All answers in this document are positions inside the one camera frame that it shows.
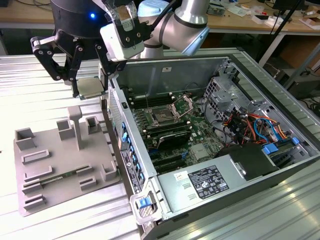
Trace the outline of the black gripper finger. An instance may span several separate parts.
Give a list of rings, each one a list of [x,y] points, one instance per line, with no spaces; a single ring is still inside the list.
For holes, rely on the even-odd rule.
[[[102,70],[102,77],[100,78],[104,92],[108,90],[108,80],[109,77],[115,72],[122,71],[127,63],[127,60],[122,61],[112,61],[108,59],[108,50],[102,41],[95,41],[94,48],[98,59],[100,61],[100,69]]]
[[[54,81],[63,80],[66,84],[71,85],[72,96],[75,98],[79,95],[77,85],[77,73],[80,68],[83,57],[83,46],[79,43],[73,48],[73,54],[66,54],[64,66],[60,66],[53,56],[55,54],[54,37],[33,37],[30,40],[32,52],[37,60],[41,63],[47,73]]]

